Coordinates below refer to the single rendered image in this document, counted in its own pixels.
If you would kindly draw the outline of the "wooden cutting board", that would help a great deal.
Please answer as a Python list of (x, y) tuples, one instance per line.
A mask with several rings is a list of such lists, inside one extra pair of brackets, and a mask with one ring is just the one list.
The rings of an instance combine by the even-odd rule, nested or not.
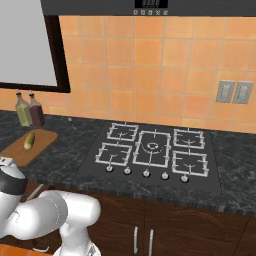
[[(24, 147), (28, 136), (34, 135), (34, 143), (30, 150)], [(38, 156), (40, 156), (50, 145), (57, 140), (58, 135), (55, 132), (35, 129), (27, 132), (18, 140), (4, 149), (0, 156), (13, 158), (18, 167), (29, 166)]]

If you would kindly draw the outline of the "green cucumber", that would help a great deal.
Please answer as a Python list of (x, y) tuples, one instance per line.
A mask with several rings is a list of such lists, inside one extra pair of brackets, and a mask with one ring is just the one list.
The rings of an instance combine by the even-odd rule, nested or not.
[(29, 134), (24, 141), (24, 149), (31, 150), (34, 145), (34, 141), (35, 141), (35, 134), (34, 133)]

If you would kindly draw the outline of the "black gas hob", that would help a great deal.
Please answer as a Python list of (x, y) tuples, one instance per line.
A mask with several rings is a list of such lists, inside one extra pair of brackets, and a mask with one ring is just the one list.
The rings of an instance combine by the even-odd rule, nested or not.
[[(113, 172), (106, 172), (113, 166)], [(130, 175), (124, 174), (129, 167)], [(143, 176), (148, 170), (150, 176)], [(168, 180), (161, 174), (167, 172)], [(211, 134), (194, 128), (108, 121), (77, 174), (219, 194), (221, 185)], [(189, 177), (183, 183), (180, 177)]]

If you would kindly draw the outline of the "dark red vinegar bottle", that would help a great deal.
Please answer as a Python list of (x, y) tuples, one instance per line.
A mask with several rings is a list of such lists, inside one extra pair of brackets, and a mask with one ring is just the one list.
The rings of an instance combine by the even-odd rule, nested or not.
[(30, 92), (29, 96), (30, 96), (29, 111), (32, 118), (32, 124), (35, 128), (41, 128), (45, 124), (42, 105), (36, 101), (35, 95), (33, 92)]

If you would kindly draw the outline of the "dark brown cupboard door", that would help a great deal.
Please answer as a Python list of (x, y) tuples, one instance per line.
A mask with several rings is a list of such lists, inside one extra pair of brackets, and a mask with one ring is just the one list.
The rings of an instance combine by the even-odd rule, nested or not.
[(256, 217), (251, 217), (247, 226), (248, 240), (250, 245), (249, 256), (256, 256)]
[(154, 230), (152, 256), (233, 256), (249, 218), (240, 215), (145, 203), (145, 240)]
[[(101, 204), (98, 221), (88, 228), (102, 256), (143, 256), (145, 201), (91, 193)], [(134, 228), (138, 227), (138, 252), (134, 255)]]

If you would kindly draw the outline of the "yellow oil bottle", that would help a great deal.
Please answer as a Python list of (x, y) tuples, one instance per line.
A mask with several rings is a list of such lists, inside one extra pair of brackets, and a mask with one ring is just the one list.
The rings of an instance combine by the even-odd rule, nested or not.
[(22, 126), (29, 127), (32, 124), (32, 119), (29, 111), (29, 104), (22, 98), (19, 91), (16, 91), (17, 103), (16, 112)]

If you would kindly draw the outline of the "dark range hood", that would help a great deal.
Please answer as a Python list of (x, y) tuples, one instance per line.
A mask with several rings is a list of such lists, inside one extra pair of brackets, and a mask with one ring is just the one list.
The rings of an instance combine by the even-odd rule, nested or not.
[(256, 0), (41, 0), (45, 15), (256, 17)]

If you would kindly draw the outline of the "grey wall socket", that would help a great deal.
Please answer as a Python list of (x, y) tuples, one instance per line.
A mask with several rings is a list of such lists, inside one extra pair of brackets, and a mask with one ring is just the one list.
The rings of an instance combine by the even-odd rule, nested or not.
[(220, 103), (230, 103), (235, 86), (234, 80), (221, 80), (219, 82), (216, 101)]
[(234, 104), (247, 104), (254, 83), (251, 81), (239, 81), (233, 98)]

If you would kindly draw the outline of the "grey window with dark frame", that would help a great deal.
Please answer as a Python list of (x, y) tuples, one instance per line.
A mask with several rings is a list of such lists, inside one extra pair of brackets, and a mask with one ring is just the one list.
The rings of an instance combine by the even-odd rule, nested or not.
[(71, 91), (59, 17), (41, 0), (0, 0), (0, 88)]

